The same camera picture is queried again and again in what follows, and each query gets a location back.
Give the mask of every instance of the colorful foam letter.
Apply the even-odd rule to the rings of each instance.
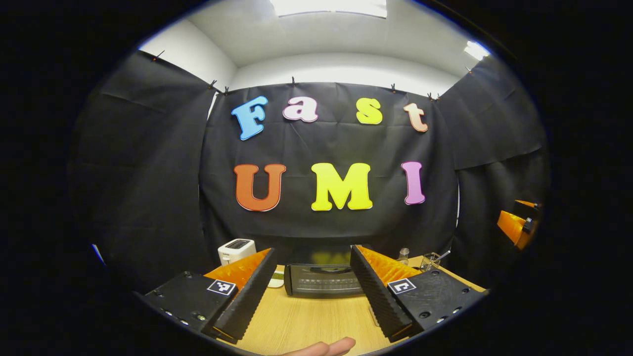
[[[267,212],[279,204],[281,197],[281,173],[285,172],[285,165],[272,164],[264,167],[268,173],[268,196],[257,199],[253,196],[253,176],[259,168],[256,165],[237,165],[233,171],[237,174],[235,197],[237,202],[246,210]]]
[[[424,115],[424,111],[422,109],[418,109],[418,106],[415,103],[405,106],[404,110],[409,113],[411,126],[413,126],[416,131],[426,132],[429,129],[427,124],[422,123],[422,115]]]
[[[376,99],[360,98],[356,102],[356,118],[362,124],[377,125],[382,121],[382,113],[380,112],[380,102]]]
[[[265,96],[258,96],[257,98],[234,108],[231,112],[232,115],[237,116],[239,126],[242,128],[242,134],[239,136],[242,141],[259,134],[261,131],[264,131],[264,125],[258,124],[255,119],[263,121],[264,118],[266,118],[264,109],[260,106],[266,104],[268,104],[268,99],[266,99]]]
[[[371,170],[368,164],[354,163],[349,167],[345,180],[342,181],[331,163],[317,163],[312,166],[316,173],[316,201],[312,203],[312,210],[327,211],[332,209],[332,203],[327,198],[328,192],[338,209],[343,209],[349,194],[348,208],[352,210],[369,209],[373,206],[369,200],[367,173]]]
[[[318,119],[317,101],[307,96],[296,96],[288,101],[290,106],[284,109],[284,117],[288,120],[312,122]]]
[[[426,197],[422,194],[422,183],[420,182],[422,163],[404,162],[400,167],[406,173],[406,198],[404,202],[407,205],[424,203]]]

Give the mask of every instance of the glass bottle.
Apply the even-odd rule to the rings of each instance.
[[[402,250],[400,250],[400,257],[398,257],[397,261],[403,265],[409,265],[409,249],[408,248],[403,247]]]

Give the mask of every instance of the white ceiling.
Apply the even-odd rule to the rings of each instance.
[[[224,0],[187,18],[238,67],[308,53],[368,53],[458,77],[477,60],[455,24],[410,0],[387,0],[387,19],[350,13],[277,17],[269,0]]]

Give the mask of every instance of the blue letter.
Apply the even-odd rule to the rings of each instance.
[[[239,126],[242,128],[242,134],[239,136],[242,141],[264,131],[264,125],[258,124],[255,119],[257,118],[259,121],[264,120],[266,114],[264,114],[264,109],[262,109],[260,105],[266,105],[267,103],[268,99],[266,99],[266,97],[258,96],[248,103],[234,108],[231,112],[232,115],[237,116]]]

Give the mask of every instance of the white wall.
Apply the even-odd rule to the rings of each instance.
[[[188,20],[182,20],[156,34],[140,50],[155,56],[165,50],[160,58],[207,83],[217,80],[214,86],[221,90],[229,86],[237,70],[235,63]]]
[[[419,63],[357,53],[318,53],[262,61],[237,70],[230,88],[292,82],[338,82],[391,88],[435,98],[460,78]]]

